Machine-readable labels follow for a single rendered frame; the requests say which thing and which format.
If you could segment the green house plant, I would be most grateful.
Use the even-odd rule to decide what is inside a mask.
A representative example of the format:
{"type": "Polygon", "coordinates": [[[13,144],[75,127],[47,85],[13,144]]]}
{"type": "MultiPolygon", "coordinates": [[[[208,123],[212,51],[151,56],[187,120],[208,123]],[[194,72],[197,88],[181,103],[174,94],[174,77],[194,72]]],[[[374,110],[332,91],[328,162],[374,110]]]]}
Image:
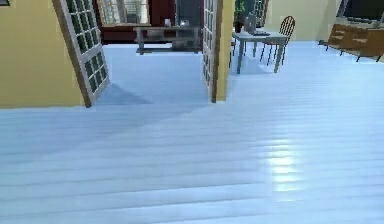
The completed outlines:
{"type": "Polygon", "coordinates": [[[243,14],[246,10],[245,1],[235,0],[234,28],[236,33],[240,33],[243,26],[243,14]]]}

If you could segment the black television set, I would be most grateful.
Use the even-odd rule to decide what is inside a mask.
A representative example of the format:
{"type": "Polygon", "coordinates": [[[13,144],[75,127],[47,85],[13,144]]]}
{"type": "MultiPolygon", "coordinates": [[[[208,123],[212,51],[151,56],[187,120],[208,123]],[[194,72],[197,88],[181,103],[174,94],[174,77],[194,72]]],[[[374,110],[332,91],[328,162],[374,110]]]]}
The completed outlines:
{"type": "Polygon", "coordinates": [[[338,17],[383,21],[384,0],[342,0],[338,17]]]}

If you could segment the grey desk table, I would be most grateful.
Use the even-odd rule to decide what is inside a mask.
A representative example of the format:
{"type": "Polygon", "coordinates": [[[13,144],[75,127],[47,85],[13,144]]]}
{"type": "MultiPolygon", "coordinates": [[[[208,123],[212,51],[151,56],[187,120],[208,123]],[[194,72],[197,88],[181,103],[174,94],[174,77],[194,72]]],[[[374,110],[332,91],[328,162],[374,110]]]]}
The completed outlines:
{"type": "Polygon", "coordinates": [[[248,32],[232,33],[232,37],[239,42],[239,54],[237,59],[236,73],[239,74],[242,66],[242,58],[246,42],[262,43],[262,42],[275,42],[278,45],[278,51],[274,66],[274,72],[277,73],[280,62],[282,60],[283,50],[286,46],[288,37],[280,34],[279,32],[268,31],[268,36],[253,36],[248,32]]]}

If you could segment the grey console table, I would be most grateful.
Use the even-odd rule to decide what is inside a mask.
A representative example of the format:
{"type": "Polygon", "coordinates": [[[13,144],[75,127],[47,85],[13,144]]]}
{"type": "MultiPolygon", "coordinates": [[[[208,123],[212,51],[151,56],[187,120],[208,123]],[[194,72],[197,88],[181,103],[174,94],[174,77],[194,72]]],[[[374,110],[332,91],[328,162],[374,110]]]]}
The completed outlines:
{"type": "Polygon", "coordinates": [[[138,44],[137,53],[156,52],[193,52],[197,54],[201,50],[200,28],[193,26],[156,26],[135,27],[135,42],[138,44]],[[170,43],[165,47],[146,47],[146,44],[170,43]]]}

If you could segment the window with white frame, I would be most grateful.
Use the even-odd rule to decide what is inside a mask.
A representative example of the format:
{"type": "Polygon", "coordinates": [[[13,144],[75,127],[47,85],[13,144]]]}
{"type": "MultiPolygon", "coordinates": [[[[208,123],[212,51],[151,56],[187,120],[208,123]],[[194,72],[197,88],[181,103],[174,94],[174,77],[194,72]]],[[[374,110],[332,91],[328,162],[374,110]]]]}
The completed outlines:
{"type": "Polygon", "coordinates": [[[149,26],[148,0],[97,0],[102,25],[149,26]]]}

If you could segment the brown spindle-back chair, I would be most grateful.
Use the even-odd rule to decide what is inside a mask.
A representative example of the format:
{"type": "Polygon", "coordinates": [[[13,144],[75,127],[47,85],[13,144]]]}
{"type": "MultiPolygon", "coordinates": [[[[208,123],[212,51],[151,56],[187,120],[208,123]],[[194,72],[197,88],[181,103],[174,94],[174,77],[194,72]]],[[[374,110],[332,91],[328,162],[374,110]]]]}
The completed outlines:
{"type": "MultiPolygon", "coordinates": [[[[283,19],[283,21],[280,25],[279,33],[283,34],[287,37],[287,39],[284,42],[284,45],[288,44],[288,42],[289,42],[289,40],[293,34],[293,31],[295,29],[295,25],[296,25],[296,21],[295,21],[293,16],[287,16],[283,19]]],[[[279,48],[279,44],[277,42],[266,41],[263,43],[263,47],[265,48],[266,46],[270,47],[269,54],[268,54],[269,58],[271,57],[271,53],[274,53],[274,55],[277,55],[277,51],[279,48]]]]}

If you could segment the glazed window door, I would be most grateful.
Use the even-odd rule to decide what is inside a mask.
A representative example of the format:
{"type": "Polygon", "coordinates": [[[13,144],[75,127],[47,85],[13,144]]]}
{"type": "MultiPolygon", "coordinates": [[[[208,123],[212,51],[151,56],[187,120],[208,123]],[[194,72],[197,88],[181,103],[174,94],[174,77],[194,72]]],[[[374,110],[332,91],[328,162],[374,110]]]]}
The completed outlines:
{"type": "Polygon", "coordinates": [[[265,24],[269,0],[254,0],[253,13],[256,17],[256,27],[261,28],[265,24]]]}

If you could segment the white glazed room door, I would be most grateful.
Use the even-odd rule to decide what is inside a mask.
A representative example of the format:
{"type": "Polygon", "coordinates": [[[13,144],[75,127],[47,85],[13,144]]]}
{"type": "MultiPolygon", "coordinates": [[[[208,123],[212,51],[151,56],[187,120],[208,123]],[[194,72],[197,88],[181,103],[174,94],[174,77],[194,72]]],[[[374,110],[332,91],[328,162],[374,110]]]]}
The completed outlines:
{"type": "Polygon", "coordinates": [[[84,104],[91,107],[110,83],[92,0],[52,0],[84,104]]]}
{"type": "Polygon", "coordinates": [[[203,4],[203,76],[212,103],[217,101],[222,6],[223,0],[204,0],[203,4]]]}

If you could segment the grey laptop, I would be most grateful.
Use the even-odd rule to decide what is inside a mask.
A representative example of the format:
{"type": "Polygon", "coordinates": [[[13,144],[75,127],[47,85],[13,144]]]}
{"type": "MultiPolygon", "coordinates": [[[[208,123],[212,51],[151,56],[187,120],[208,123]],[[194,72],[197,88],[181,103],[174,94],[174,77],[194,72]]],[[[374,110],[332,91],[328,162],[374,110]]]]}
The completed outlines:
{"type": "Polygon", "coordinates": [[[269,33],[261,30],[260,19],[256,15],[249,14],[245,18],[245,31],[253,36],[269,36],[269,33]]]}

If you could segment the brown wooden sideboard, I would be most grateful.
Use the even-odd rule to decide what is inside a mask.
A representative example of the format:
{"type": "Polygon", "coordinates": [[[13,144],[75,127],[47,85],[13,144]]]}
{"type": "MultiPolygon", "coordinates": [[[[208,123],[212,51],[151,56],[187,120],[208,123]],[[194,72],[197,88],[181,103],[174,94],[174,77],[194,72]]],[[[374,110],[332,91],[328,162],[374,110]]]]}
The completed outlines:
{"type": "Polygon", "coordinates": [[[362,57],[379,61],[384,55],[384,28],[334,24],[325,45],[326,48],[339,50],[340,54],[355,55],[356,61],[362,57]]]}

